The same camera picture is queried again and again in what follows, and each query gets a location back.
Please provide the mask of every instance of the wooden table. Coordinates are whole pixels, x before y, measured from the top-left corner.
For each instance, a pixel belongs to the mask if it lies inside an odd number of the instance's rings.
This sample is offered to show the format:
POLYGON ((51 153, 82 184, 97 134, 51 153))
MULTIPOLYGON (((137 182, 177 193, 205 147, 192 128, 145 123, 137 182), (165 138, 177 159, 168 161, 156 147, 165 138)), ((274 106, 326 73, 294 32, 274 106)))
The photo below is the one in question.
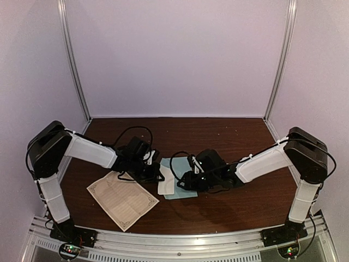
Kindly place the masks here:
MULTIPOLYGON (((160 157, 185 150, 198 154, 206 148, 219 152, 226 162, 257 153, 274 143, 262 119, 256 118, 113 118, 94 119, 86 135, 105 143, 114 142, 130 126, 150 128, 153 148, 160 157)), ((134 135, 145 140, 145 130, 127 132, 119 145, 134 135)), ((62 181, 64 198, 77 225, 120 231, 86 188, 109 170, 73 159, 62 181)), ((288 214, 296 184, 287 168, 257 178, 241 188, 219 194, 199 193, 197 198, 165 200, 157 184, 145 189, 159 200, 128 232, 145 234, 201 234, 262 228, 282 224, 288 214)))

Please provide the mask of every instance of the aluminum frame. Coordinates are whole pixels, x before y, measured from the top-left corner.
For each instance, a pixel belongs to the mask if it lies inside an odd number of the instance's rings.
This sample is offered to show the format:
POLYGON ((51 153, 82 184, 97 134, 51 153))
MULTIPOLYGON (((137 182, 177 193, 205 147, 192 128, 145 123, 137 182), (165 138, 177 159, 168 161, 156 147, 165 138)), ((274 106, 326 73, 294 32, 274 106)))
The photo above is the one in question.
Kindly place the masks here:
POLYGON ((276 97, 278 95, 278 91, 279 91, 281 80, 282 80, 282 75, 284 73, 285 66, 286 66, 286 58, 287 58, 288 51, 290 50, 290 46, 291 46, 291 40, 292 40, 292 36, 293 36, 296 15, 297 15, 297 0, 290 0, 290 3, 288 5, 288 13, 287 13, 284 41, 282 43, 281 55, 280 55, 280 59, 279 59, 278 69, 276 71, 273 90, 272 90, 272 93, 270 95, 270 100, 269 100, 269 103, 267 106, 267 111, 264 115, 265 121, 268 121, 270 119, 270 115, 273 111, 275 100, 276 100, 276 97))
POLYGON ((59 18, 62 24, 63 39, 65 43, 65 49, 67 51, 69 68, 70 68, 71 75, 73 77, 73 82, 76 89, 77 97, 79 99, 85 120, 90 121, 91 116, 89 114, 87 102, 81 87, 79 73, 77 71, 76 61, 75 61, 74 52, 73 52, 73 45, 71 43, 69 24, 68 24, 68 18, 67 18, 67 10, 65 8, 65 0, 57 0, 57 4, 58 4, 59 18))

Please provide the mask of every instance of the wire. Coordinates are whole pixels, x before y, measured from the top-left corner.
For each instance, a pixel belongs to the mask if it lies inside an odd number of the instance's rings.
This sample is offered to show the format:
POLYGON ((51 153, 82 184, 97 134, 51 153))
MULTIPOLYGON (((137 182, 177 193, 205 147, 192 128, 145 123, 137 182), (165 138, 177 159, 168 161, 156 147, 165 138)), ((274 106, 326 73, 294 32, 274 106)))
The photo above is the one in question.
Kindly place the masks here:
POLYGON ((49 223, 49 222, 51 222, 52 221, 52 219, 49 219, 49 220, 47 220, 46 222, 45 222, 45 228, 47 228, 48 230, 51 230, 52 228, 48 228, 47 227, 47 224, 49 223))
POLYGON ((62 236, 64 236, 66 239, 68 239, 70 242, 72 241, 70 237, 67 237, 65 233, 63 233, 59 227, 58 227, 58 224, 57 222, 53 219, 52 222, 54 223, 54 225, 56 226, 56 228, 58 229, 58 231, 62 234, 62 236))
POLYGON ((336 160, 334 159, 334 157, 333 157, 330 153, 328 153, 326 150, 322 149, 321 147, 319 147, 319 146, 315 145, 314 143, 309 142, 309 141, 307 141, 307 140, 305 140, 305 139, 290 138, 290 139, 288 139, 288 140, 286 140, 286 141, 299 141, 299 142, 304 142, 304 143, 307 143, 308 145, 311 145, 311 146, 313 146, 313 147, 319 149, 321 152, 325 153, 325 154, 332 160, 332 162, 333 162, 333 164, 334 164, 334 167, 333 167, 332 171, 327 175, 326 179, 329 178, 329 177, 334 173, 334 171, 336 170, 336 168, 337 168, 337 162, 336 162, 336 160))
POLYGON ((174 154, 172 155, 172 157, 170 158, 170 169, 171 169, 171 172, 172 172, 173 176, 174 176, 178 181, 180 180, 180 178, 176 175, 176 173, 175 173, 175 171, 174 171, 174 169, 173 169, 172 161, 173 161, 174 157, 177 156, 177 155, 179 155, 179 154, 186 154, 188 157, 190 157, 190 154, 189 154, 188 152, 186 152, 186 151, 178 151, 178 152, 174 153, 174 154))
POLYGON ((149 128, 144 127, 144 126, 133 126, 133 127, 126 128, 126 129, 123 130, 122 133, 118 136, 118 138, 115 140, 115 142, 112 143, 112 146, 116 146, 116 144, 119 142, 119 140, 121 139, 121 137, 122 137, 128 130, 136 129, 136 128, 142 128, 142 129, 145 129, 146 131, 148 131, 149 135, 151 136, 150 147, 152 147, 152 145, 153 145, 153 133, 152 133, 152 131, 151 131, 149 128))
POLYGON ((47 137, 47 136, 49 136, 49 135, 57 134, 57 133, 59 133, 60 131, 64 131, 64 130, 60 129, 60 130, 55 130, 55 131, 48 132, 46 135, 44 135, 44 136, 42 136, 42 137, 40 137, 40 138, 36 138, 36 139, 34 139, 34 140, 32 140, 32 141, 30 142, 31 145, 28 147, 27 153, 26 153, 26 167, 27 167, 29 173, 31 173, 31 175, 33 176, 34 180, 36 180, 35 172, 34 172, 34 170, 30 169, 29 163, 28 163, 29 152, 30 152, 30 150, 31 150, 32 147, 35 145, 35 143, 38 142, 39 140, 41 140, 41 139, 43 139, 43 138, 45 138, 45 137, 47 137))
POLYGON ((122 176, 123 176, 125 173, 126 173, 125 171, 123 171, 122 173, 120 173, 120 174, 118 175, 118 179, 119 179, 119 180, 123 180, 123 181, 136 181, 136 180, 134 180, 134 179, 122 178, 122 176))
POLYGON ((313 243, 314 238, 315 238, 315 235, 316 235, 316 225, 315 225, 314 219, 312 218, 310 212, 309 212, 309 218, 310 218, 310 220, 311 220, 311 222, 312 222, 312 225, 314 226, 314 233, 313 233, 313 235, 312 235, 312 238, 311 238, 311 240, 310 240, 308 246, 305 248, 305 250, 303 250, 300 254, 297 255, 297 258, 299 258, 301 255, 303 255, 303 254, 305 253, 305 251, 308 250, 308 248, 309 248, 309 247, 311 246, 311 244, 313 243))

